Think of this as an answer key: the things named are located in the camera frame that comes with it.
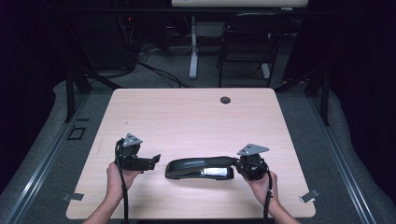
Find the wooden table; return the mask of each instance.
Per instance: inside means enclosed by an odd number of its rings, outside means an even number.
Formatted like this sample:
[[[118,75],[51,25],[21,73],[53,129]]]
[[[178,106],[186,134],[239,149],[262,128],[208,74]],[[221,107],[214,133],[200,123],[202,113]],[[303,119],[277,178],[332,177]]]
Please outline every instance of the wooden table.
[[[227,96],[227,105],[220,98]],[[127,133],[143,140],[138,156],[161,154],[154,171],[139,175],[129,190],[129,217],[136,219],[262,218],[262,206],[234,168],[233,180],[164,177],[169,161],[230,156],[251,143],[269,147],[261,156],[278,175],[280,201],[294,217],[312,217],[309,190],[276,95],[271,89],[116,90],[93,142],[69,218],[86,218],[106,193],[106,168],[116,142]],[[112,218],[123,218],[121,202]]]

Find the gray carpet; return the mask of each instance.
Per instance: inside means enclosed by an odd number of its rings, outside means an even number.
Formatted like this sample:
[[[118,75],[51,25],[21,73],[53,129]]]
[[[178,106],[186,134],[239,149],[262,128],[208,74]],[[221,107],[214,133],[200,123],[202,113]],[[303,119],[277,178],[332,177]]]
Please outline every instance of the gray carpet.
[[[272,87],[281,85],[281,75],[285,67],[290,43],[280,51]],[[218,70],[216,69],[216,47],[201,47],[198,66],[198,78],[190,80],[190,53],[176,54],[172,50],[163,52],[154,50],[148,54],[147,64],[163,69],[177,76],[181,81],[197,88],[217,87]],[[124,77],[112,79],[125,88],[170,88],[159,76],[137,65],[135,70]],[[78,111],[77,128],[86,131],[80,140],[64,140],[60,144],[59,154],[32,204],[22,214],[22,223],[79,223],[65,216],[68,202],[62,200],[65,193],[74,192],[80,172],[91,149],[93,139],[105,113],[111,90],[102,83],[91,79],[93,91],[88,100]],[[305,98],[301,92],[304,83],[293,88],[289,93],[277,95],[281,109],[288,125],[290,136],[296,148],[304,175],[310,189],[317,189],[321,195],[314,202],[317,213],[312,218],[303,218],[303,223],[362,223],[351,200],[343,178],[334,163],[332,146],[321,128],[318,111],[312,106],[312,99]],[[0,197],[1,219],[7,220],[14,204],[23,193],[30,176],[51,150],[54,138],[62,131],[65,119],[65,85],[61,83],[55,89],[57,102],[49,120],[32,146],[20,170]],[[331,94],[330,101],[331,129],[341,149],[346,155],[348,165],[361,186],[363,194],[372,209],[377,223],[391,223],[396,220],[396,209],[389,198],[377,188],[364,165],[356,156],[349,141],[349,133],[344,115],[337,98]],[[140,221],[141,223],[261,223],[261,220],[197,220],[197,221]]]

